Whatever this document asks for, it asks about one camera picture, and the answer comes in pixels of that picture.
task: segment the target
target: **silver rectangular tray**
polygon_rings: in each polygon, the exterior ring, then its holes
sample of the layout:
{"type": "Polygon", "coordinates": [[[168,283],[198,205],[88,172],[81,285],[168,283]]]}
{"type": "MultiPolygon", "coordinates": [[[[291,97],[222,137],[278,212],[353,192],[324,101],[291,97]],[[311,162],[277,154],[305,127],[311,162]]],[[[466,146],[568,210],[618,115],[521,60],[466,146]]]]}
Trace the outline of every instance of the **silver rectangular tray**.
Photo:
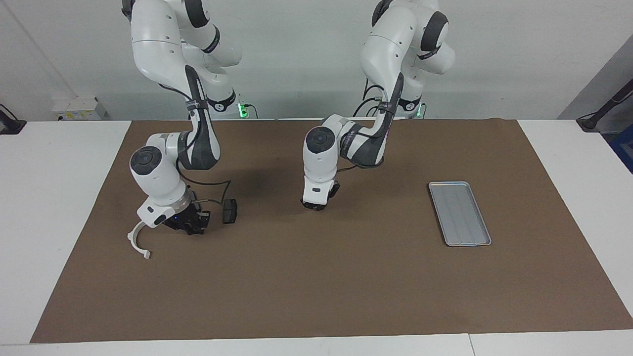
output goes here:
{"type": "Polygon", "coordinates": [[[467,182],[431,182],[429,190],[448,246],[487,246],[492,243],[467,182]]]}

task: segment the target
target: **white table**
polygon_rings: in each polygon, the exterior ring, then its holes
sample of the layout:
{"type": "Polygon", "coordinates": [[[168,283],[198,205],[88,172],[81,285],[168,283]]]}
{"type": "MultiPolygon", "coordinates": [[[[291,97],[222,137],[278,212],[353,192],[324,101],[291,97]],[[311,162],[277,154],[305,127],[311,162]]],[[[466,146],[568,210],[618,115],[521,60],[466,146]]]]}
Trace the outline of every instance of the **white table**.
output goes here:
{"type": "MultiPolygon", "coordinates": [[[[633,314],[633,175],[573,121],[519,122],[633,314]]],[[[633,331],[27,345],[129,125],[32,122],[0,136],[0,355],[633,355],[633,331]]]]}

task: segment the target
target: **white robotic arm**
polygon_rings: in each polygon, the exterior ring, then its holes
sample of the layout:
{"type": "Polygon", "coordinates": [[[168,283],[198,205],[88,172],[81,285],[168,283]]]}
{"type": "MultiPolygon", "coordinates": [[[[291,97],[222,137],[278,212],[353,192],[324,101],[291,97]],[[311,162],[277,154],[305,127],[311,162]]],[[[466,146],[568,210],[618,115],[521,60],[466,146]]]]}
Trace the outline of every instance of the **white robotic arm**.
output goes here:
{"type": "MultiPolygon", "coordinates": [[[[165,89],[183,95],[193,124],[192,131],[152,135],[132,155],[130,171],[148,195],[137,213],[149,227],[165,224],[202,234],[210,213],[194,202],[178,167],[208,170],[219,161],[209,104],[215,103],[214,115],[237,105],[232,105],[236,95],[226,74],[211,70],[238,64],[241,49],[220,39],[203,0],[123,0],[123,13],[132,25],[137,68],[165,89]],[[224,99],[214,102],[206,91],[218,95],[212,98],[224,99]]],[[[229,208],[236,213],[235,201],[229,202],[229,208]]]]}
{"type": "Polygon", "coordinates": [[[444,43],[448,20],[435,0],[382,0],[372,25],[361,67],[382,91],[378,114],[371,128],[332,115],[309,131],[303,145],[306,208],[324,209],[340,188],[339,156],[355,167],[378,167],[397,112],[413,112],[420,103],[423,71],[445,73],[454,64],[455,53],[444,43]]]}

